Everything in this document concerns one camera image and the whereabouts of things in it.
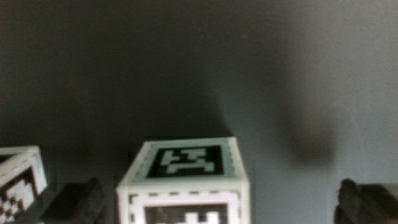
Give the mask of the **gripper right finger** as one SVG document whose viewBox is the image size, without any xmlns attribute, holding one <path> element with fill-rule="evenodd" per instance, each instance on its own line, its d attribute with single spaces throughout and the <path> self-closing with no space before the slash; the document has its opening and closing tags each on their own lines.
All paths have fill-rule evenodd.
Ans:
<svg viewBox="0 0 398 224">
<path fill-rule="evenodd" d="M 398 224 L 398 184 L 340 181 L 333 224 Z"/>
</svg>

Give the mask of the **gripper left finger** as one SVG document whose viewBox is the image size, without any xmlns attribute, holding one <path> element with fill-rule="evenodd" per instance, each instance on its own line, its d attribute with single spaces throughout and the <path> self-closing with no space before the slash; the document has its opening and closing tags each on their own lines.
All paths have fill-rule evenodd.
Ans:
<svg viewBox="0 0 398 224">
<path fill-rule="evenodd" d="M 37 224 L 106 224 L 104 193 L 95 178 L 63 185 Z"/>
</svg>

